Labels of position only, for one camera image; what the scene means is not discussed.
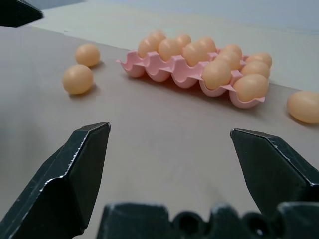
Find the black object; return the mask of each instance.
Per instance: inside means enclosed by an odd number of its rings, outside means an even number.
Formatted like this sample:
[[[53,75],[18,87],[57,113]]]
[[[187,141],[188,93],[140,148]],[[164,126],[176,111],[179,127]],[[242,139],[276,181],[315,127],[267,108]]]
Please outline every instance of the black object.
[[[20,27],[43,18],[43,13],[23,0],[0,0],[0,26]]]
[[[87,138],[78,134],[83,130]],[[75,131],[33,180],[41,185],[39,178],[49,175],[58,161],[61,172],[67,173],[61,179],[56,178],[60,173],[55,174],[56,179],[49,180],[37,198],[26,196],[34,188],[31,181],[0,223],[0,239],[70,239],[83,233],[97,196],[108,134],[109,125],[103,123]],[[170,222],[164,206],[110,204],[104,208],[97,239],[318,239],[318,171],[276,136],[234,129],[231,138],[247,187],[262,214],[240,217],[230,206],[219,205],[212,209],[208,222],[195,212],[181,212]],[[73,160],[79,142],[84,143]],[[43,213],[39,209],[43,211],[44,206],[54,211]],[[23,216],[26,208],[29,211]]]
[[[110,125],[73,132],[46,160],[0,223],[0,239],[70,239],[87,228],[99,192]]]

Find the egg carton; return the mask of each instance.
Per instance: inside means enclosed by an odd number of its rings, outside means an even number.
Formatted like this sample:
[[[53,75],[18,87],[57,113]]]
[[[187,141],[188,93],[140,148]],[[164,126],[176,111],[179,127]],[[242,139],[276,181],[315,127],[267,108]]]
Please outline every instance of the egg carton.
[[[228,91],[231,102],[236,107],[242,109],[247,109],[258,103],[264,102],[265,97],[255,98],[248,102],[243,102],[238,99],[237,92],[232,86],[237,80],[243,77],[239,70],[232,71],[232,78],[228,85],[220,86],[215,90],[210,90],[205,86],[205,83],[201,78],[201,73],[203,68],[210,61],[213,61],[218,53],[208,53],[208,61],[199,62],[193,67],[190,67],[185,58],[181,55],[172,56],[169,61],[164,62],[157,52],[149,52],[145,58],[141,58],[138,56],[137,51],[130,51],[127,54],[126,63],[120,60],[117,60],[116,62],[120,63],[128,75],[134,78],[141,77],[146,71],[149,77],[157,82],[164,82],[172,76],[174,82],[184,89],[190,88],[199,82],[202,91],[209,97],[217,97]],[[246,65],[244,60],[246,60],[247,57],[248,56],[243,56],[241,68]]]

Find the plastic egg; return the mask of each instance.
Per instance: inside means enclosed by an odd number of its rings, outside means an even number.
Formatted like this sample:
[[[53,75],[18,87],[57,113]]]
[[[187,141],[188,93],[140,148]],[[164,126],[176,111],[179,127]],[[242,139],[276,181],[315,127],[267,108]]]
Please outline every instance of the plastic egg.
[[[205,48],[206,52],[216,52],[216,45],[211,37],[202,37],[197,42]]]
[[[144,38],[138,47],[138,55],[141,58],[146,57],[147,53],[157,51],[160,41],[153,36]]]
[[[150,36],[154,37],[159,43],[166,39],[166,36],[162,31],[153,32]]]
[[[263,75],[252,74],[243,76],[235,82],[233,88],[237,97],[242,102],[251,101],[254,98],[264,97],[268,91],[268,80]]]
[[[100,51],[93,44],[84,44],[76,50],[75,60],[81,65],[94,66],[100,61]]]
[[[267,52],[260,52],[260,53],[251,55],[250,57],[248,57],[246,59],[246,62],[249,63],[251,61],[256,61],[256,60],[266,63],[269,68],[273,64],[273,59],[271,58],[271,56]]]
[[[189,35],[179,35],[176,38],[176,41],[182,48],[184,48],[185,46],[191,43],[191,38]]]
[[[232,75],[227,62],[211,61],[204,67],[201,77],[208,89],[215,90],[220,86],[227,85]]]
[[[304,123],[319,123],[319,93],[299,91],[287,100],[290,115]]]
[[[181,55],[182,48],[175,39],[167,38],[159,44],[159,55],[163,61],[168,61],[172,56]]]
[[[235,44],[227,45],[225,46],[225,48],[221,50],[221,52],[228,51],[228,50],[236,52],[237,55],[239,55],[240,59],[243,57],[243,52],[238,45],[235,45]]]
[[[240,57],[234,51],[223,51],[215,59],[226,61],[232,70],[240,68]]]
[[[63,75],[63,87],[70,94],[82,94],[93,85],[93,72],[84,65],[68,68]]]
[[[251,61],[246,66],[244,66],[240,72],[244,76],[250,75],[250,74],[263,75],[267,79],[269,78],[269,75],[270,75],[270,69],[268,65],[266,65],[266,63],[262,61]]]
[[[200,61],[208,61],[208,54],[205,48],[198,43],[188,44],[182,50],[182,56],[189,66],[195,66]]]

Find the egg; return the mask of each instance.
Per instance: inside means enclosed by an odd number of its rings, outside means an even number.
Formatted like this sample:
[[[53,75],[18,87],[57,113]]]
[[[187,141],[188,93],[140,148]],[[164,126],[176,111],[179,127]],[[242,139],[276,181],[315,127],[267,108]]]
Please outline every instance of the egg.
[[[251,101],[254,98],[264,97],[268,91],[268,80],[263,75],[251,74],[243,76],[235,82],[233,88],[237,97],[242,102]]]
[[[182,48],[175,39],[167,38],[159,44],[158,52],[163,61],[168,61],[172,56],[181,55]]]
[[[240,57],[234,51],[223,51],[215,59],[226,61],[232,70],[240,68]]]
[[[165,34],[162,31],[156,31],[150,34],[151,37],[154,37],[159,43],[166,39]]]
[[[182,50],[182,56],[189,66],[195,66],[200,61],[208,61],[205,48],[198,43],[190,43]]]
[[[273,59],[271,58],[271,56],[267,52],[260,52],[260,53],[251,55],[250,57],[248,57],[246,59],[246,62],[249,63],[251,61],[256,61],[256,60],[266,63],[269,68],[273,64]]]
[[[147,53],[157,51],[160,45],[160,41],[154,36],[148,36],[144,38],[138,47],[138,55],[141,58],[146,57]]]
[[[240,59],[243,57],[242,50],[240,49],[240,47],[238,45],[235,45],[235,44],[230,44],[230,45],[225,46],[225,48],[223,48],[221,50],[221,52],[223,52],[223,51],[234,51],[239,55]]]
[[[216,52],[216,45],[211,37],[202,37],[197,42],[205,48],[206,52]]]
[[[244,76],[250,74],[259,74],[263,75],[267,79],[270,75],[270,69],[268,65],[262,61],[251,61],[240,71]]]
[[[182,48],[184,48],[185,46],[191,43],[191,38],[189,35],[179,35],[176,38],[176,41]]]
[[[299,91],[287,100],[290,115],[304,123],[319,123],[319,93]]]
[[[232,75],[227,62],[214,60],[204,67],[201,77],[208,89],[215,90],[219,86],[227,85]]]
[[[65,71],[62,83],[68,93],[82,94],[93,86],[93,73],[84,65],[71,66]]]
[[[93,44],[84,44],[76,50],[75,60],[77,63],[87,67],[94,66],[100,61],[100,51]]]

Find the beige tabletop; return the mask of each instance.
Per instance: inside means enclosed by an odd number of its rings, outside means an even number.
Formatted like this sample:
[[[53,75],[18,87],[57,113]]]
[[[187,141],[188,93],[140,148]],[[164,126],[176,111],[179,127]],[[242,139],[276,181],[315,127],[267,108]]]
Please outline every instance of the beige tabletop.
[[[102,208],[118,201],[167,205],[171,216],[226,202],[240,213],[257,210],[245,186],[231,139],[234,127],[282,137],[319,168],[319,128],[286,113],[294,89],[270,86],[264,104],[234,107],[209,98],[198,86],[129,79],[116,59],[126,50],[98,44],[102,63],[93,69],[96,88],[70,97],[61,84],[87,41],[32,27],[0,28],[0,218],[40,165],[81,126],[110,122],[100,192],[88,229],[94,238]]]

